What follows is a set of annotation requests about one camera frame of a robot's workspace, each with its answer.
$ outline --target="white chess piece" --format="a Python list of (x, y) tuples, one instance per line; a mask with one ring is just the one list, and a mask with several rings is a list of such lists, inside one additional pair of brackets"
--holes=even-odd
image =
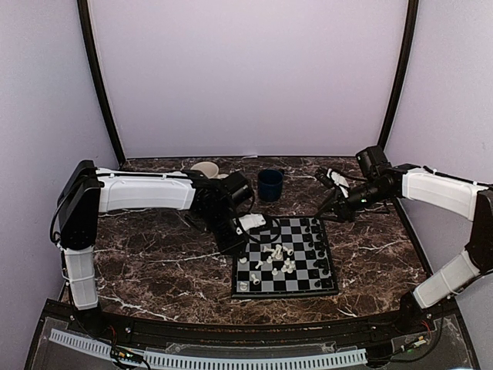
[(257, 278), (255, 274), (251, 274), (251, 277), (253, 279), (253, 285), (258, 285), (260, 283), (260, 280)]

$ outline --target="dark blue mug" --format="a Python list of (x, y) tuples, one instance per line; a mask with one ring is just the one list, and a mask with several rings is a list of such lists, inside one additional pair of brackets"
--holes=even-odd
[(259, 172), (257, 187), (260, 200), (275, 202), (283, 192), (284, 170), (267, 169)]

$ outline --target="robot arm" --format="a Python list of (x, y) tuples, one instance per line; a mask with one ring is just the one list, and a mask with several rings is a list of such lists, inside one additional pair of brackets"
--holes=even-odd
[(60, 231), (52, 237), (64, 254), (75, 307), (79, 311), (98, 307), (92, 255), (100, 213), (130, 208), (190, 210), (205, 221), (221, 253), (243, 254), (246, 231), (266, 223), (262, 215), (238, 216), (236, 207), (252, 195), (240, 172), (218, 180), (198, 171), (130, 173), (82, 161), (58, 200)]
[(465, 249), (413, 290), (413, 299), (420, 309), (457, 294), (493, 269), (493, 189), (489, 185), (449, 177), (427, 167), (392, 166), (379, 146), (362, 150), (356, 158), (368, 180), (357, 187), (341, 188), (331, 171), (329, 176), (325, 169), (317, 171), (316, 178), (332, 188), (318, 215), (329, 211), (333, 214), (330, 220), (353, 221), (357, 210), (390, 197), (401, 197), (433, 204), (473, 221), (471, 239)]

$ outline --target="brown marble surface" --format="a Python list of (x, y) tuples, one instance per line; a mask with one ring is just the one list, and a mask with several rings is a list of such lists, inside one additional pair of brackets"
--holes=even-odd
[[(256, 188), (263, 168), (286, 171), (276, 203), (257, 201), (253, 212), (311, 215), (327, 190), (319, 166), (359, 176), (352, 158), (277, 157), (130, 160), (124, 170), (169, 172), (213, 160), (221, 173), (242, 170)], [(400, 296), (425, 279), (404, 227), (391, 214), (361, 213), (352, 224), (326, 221), (340, 294), (322, 298), (233, 300), (232, 261), (213, 237), (184, 222), (185, 212), (121, 210), (101, 215), (95, 265), (104, 311), (188, 323), (294, 324), (360, 317), (398, 309)]]

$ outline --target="gray wall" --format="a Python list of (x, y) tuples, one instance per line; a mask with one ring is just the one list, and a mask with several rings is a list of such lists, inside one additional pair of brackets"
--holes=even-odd
[(377, 141), (406, 0), (90, 4), (128, 157), (352, 156)]
[(48, 238), (56, 198), (81, 159), (116, 160), (75, 1), (0, 2), (0, 71), (0, 367), (20, 369), (62, 286)]
[[(493, 2), (421, 2), (404, 91), (387, 153), (493, 182)], [(437, 270), (468, 242), (471, 224), (444, 210), (404, 208)], [(482, 368), (493, 368), (493, 277), (458, 302)]]

